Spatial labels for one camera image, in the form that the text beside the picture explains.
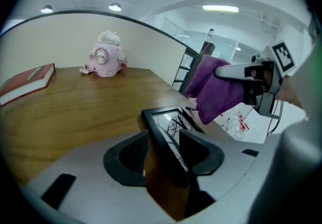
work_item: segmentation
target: black frame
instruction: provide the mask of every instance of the black frame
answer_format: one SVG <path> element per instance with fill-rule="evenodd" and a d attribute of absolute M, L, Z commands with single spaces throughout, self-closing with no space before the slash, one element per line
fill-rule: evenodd
<path fill-rule="evenodd" d="M 147 129 L 151 135 L 150 137 L 155 145 L 155 150 L 161 159 L 165 172 L 167 172 L 174 185 L 177 187 L 186 188 L 190 185 L 191 173 L 184 170 L 152 117 L 153 114 L 160 114 L 174 110 L 178 110 L 196 131 L 204 133 L 204 131 L 179 105 L 142 110 L 141 116 L 147 125 Z"/>

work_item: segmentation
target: purple cloth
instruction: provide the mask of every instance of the purple cloth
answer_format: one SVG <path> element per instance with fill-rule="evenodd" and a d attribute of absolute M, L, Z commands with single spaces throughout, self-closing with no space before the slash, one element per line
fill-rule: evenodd
<path fill-rule="evenodd" d="M 244 98 L 241 82 L 219 79 L 213 74 L 215 68 L 223 65 L 229 63 L 212 56 L 203 56 L 186 89 L 191 98 L 197 98 L 196 110 L 205 125 L 242 102 Z"/>

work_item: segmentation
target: ceiling light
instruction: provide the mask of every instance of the ceiling light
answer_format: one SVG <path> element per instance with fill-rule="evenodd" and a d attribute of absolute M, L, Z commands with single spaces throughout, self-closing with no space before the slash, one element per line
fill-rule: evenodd
<path fill-rule="evenodd" d="M 47 14 L 47 13 L 52 13 L 52 7 L 51 5 L 45 5 L 40 12 Z"/>
<path fill-rule="evenodd" d="M 202 7 L 204 10 L 216 10 L 216 11 L 226 11 L 226 12 L 239 13 L 239 8 L 232 7 L 232 6 L 206 5 L 206 6 L 202 6 Z"/>
<path fill-rule="evenodd" d="M 110 6 L 109 6 L 109 9 L 110 10 L 113 10 L 113 11 L 121 11 L 121 5 L 118 4 L 118 3 L 112 3 Z"/>

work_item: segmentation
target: robotic arm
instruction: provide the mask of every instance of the robotic arm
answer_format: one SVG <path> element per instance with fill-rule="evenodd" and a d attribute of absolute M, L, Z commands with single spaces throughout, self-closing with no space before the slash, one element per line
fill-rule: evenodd
<path fill-rule="evenodd" d="M 284 41 L 269 45 L 260 55 L 254 55 L 250 64 L 225 65 L 214 70 L 217 78 L 238 80 L 243 83 L 244 103 L 262 116 L 278 119 L 272 114 L 275 95 L 280 90 L 285 76 L 295 69 L 294 60 Z M 272 74 L 272 81 L 268 84 L 264 80 L 264 73 Z"/>

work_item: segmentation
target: wooden table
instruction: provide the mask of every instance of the wooden table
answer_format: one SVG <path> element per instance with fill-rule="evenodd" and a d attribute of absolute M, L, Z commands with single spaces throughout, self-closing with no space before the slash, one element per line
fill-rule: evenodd
<path fill-rule="evenodd" d="M 75 147 L 145 130 L 142 109 L 191 106 L 148 69 L 127 68 L 112 78 L 78 69 L 57 69 L 47 88 L 1 108 L 1 146 L 18 183 L 26 184 Z M 206 133 L 227 137 L 214 122 L 204 126 L 196 112 L 189 114 Z M 145 172 L 149 193 L 174 219 L 182 219 L 189 190 L 167 179 L 151 144 Z"/>

